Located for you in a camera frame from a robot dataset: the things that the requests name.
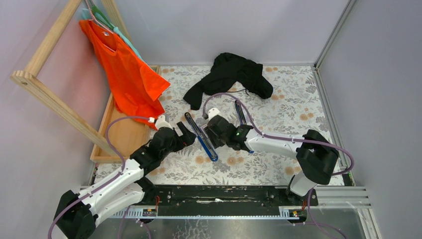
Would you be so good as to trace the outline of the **blue stapler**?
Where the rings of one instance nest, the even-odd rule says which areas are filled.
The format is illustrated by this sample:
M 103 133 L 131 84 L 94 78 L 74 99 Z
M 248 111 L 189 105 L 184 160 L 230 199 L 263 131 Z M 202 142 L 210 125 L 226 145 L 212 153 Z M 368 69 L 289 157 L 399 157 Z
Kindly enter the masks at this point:
M 206 134 L 196 124 L 196 122 L 194 121 L 194 119 L 192 118 L 192 116 L 191 116 L 191 114 L 189 112 L 184 113 L 184 117 L 187 120 L 188 124 L 193 129 L 194 133 L 197 135 L 197 139 L 198 139 L 199 143 L 201 144 L 201 146 L 205 150 L 205 152 L 208 155 L 208 157 L 210 158 L 210 160 L 212 162 L 217 162 L 218 161 L 218 155 L 215 152 L 215 150 L 213 148 L 213 145 L 209 141 L 209 139 L 206 136 Z
M 246 118 L 244 116 L 242 106 L 239 100 L 235 100 L 235 109 L 240 121 L 240 125 L 236 128 L 233 139 L 236 143 L 236 148 L 239 150 L 247 151 L 248 153 L 253 153 L 253 150 L 246 146 L 247 135 L 253 129 L 253 126 L 248 125 Z

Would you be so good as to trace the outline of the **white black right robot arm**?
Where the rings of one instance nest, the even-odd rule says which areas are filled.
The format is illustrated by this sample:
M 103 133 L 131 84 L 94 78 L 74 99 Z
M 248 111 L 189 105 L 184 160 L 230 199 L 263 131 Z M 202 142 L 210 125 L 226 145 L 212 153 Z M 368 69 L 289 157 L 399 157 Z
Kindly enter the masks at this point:
M 330 183 L 339 157 L 338 150 L 311 129 L 304 135 L 265 134 L 252 125 L 235 126 L 217 115 L 209 120 L 205 133 L 215 148 L 225 145 L 237 151 L 267 152 L 297 160 L 301 171 L 291 178 L 285 192 L 292 205 L 302 202 L 315 186 Z

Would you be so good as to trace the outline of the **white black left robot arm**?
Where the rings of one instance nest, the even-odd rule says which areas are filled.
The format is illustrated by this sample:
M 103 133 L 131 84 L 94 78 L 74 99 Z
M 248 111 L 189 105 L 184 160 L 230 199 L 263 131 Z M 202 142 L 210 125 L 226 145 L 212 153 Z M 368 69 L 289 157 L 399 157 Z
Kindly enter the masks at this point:
M 124 161 L 121 169 L 78 193 L 65 192 L 60 198 L 48 238 L 52 237 L 54 227 L 58 227 L 69 239 L 87 239 L 97 226 L 121 209 L 138 202 L 150 204 L 154 200 L 154 186 L 145 176 L 170 153 L 195 142 L 196 135 L 182 122 L 177 123 L 177 129 L 169 124 L 160 127 L 151 140 Z

